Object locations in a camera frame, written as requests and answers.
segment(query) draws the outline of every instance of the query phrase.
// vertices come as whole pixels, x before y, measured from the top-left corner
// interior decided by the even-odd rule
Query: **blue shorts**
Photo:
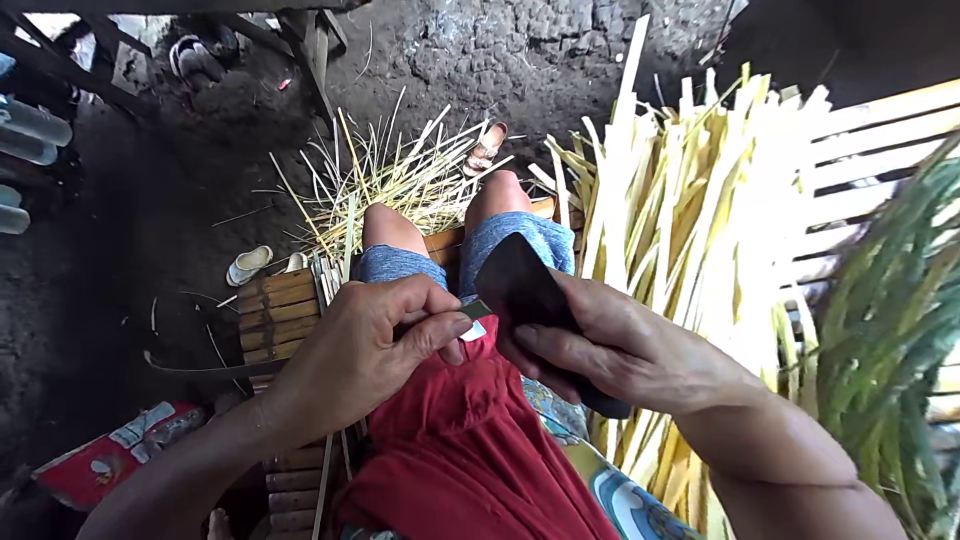
[[[573,274],[573,231],[529,212],[498,213],[470,232],[460,247],[460,290],[464,303],[476,297],[474,282],[480,267],[493,248],[511,233],[522,233],[547,266]],[[362,282],[391,282],[414,274],[426,274],[449,290],[446,272],[439,264],[419,253],[377,245],[360,257]]]

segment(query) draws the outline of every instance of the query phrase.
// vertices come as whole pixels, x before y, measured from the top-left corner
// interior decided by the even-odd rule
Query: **red fabric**
[[[417,540],[619,536],[523,397],[487,335],[465,362],[436,355],[370,417],[372,457],[339,498],[337,529]]]

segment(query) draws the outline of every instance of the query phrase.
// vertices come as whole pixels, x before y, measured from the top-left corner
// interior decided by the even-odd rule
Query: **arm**
[[[223,492],[254,463],[356,422],[469,330],[469,318],[453,311],[459,307],[424,275],[345,284],[267,392],[152,459],[97,506],[78,538],[197,537]],[[395,343],[394,326],[411,316],[420,322]]]
[[[705,339],[628,296],[598,282],[554,277],[584,335],[520,327],[500,333],[501,353],[569,400],[579,399],[576,390],[539,358],[586,375],[611,396],[673,415],[709,466],[738,538],[905,538],[840,445],[802,410]]]

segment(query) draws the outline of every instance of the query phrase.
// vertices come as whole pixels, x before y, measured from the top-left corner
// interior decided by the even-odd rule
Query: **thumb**
[[[404,361],[420,363],[472,326],[470,318],[459,311],[434,315],[407,331],[394,344],[394,350]]]
[[[610,349],[594,345],[582,335],[541,325],[524,325],[515,330],[516,341],[531,353],[568,371],[589,379],[604,379],[610,366]]]

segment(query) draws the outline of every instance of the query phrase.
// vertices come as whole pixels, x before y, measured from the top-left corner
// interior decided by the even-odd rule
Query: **bamboo shaving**
[[[751,76],[744,66],[725,94],[709,70],[702,103],[686,79],[679,110],[655,110],[633,93],[647,23],[637,22],[610,124],[598,129],[584,118],[588,136],[574,133],[572,151],[549,136],[554,174],[533,166],[535,182],[563,194],[564,166],[574,179],[569,204],[579,201],[585,217],[580,277],[699,333],[772,390],[798,403],[806,395],[801,405],[816,413],[816,334],[787,266],[789,246],[804,233],[799,217],[812,192],[801,179],[813,165],[812,128],[829,111],[827,91],[817,88],[806,103],[781,97],[769,75]],[[799,351],[780,291],[786,285],[800,307]],[[669,510],[707,538],[732,537],[707,466],[668,416],[637,410],[626,421],[595,415],[590,425],[600,454]]]
[[[337,110],[339,122],[334,124],[332,152],[322,143],[308,143],[323,159],[318,165],[306,153],[300,153],[313,179],[312,199],[294,192],[271,154],[284,187],[307,222],[305,234],[295,238],[319,247],[331,259],[342,260],[345,278],[349,275],[350,254],[361,247],[367,207],[382,203],[409,219],[424,235],[454,229],[463,224],[467,206],[483,177],[513,158],[500,160],[477,177],[464,176],[464,161],[483,136],[488,121],[452,133],[444,123],[450,106],[427,122],[420,136],[404,143],[403,134],[394,133],[394,125],[405,92],[406,87],[387,122],[381,119],[377,127],[368,124],[366,130],[358,128],[349,114]],[[341,139],[348,150],[348,171],[340,168]]]

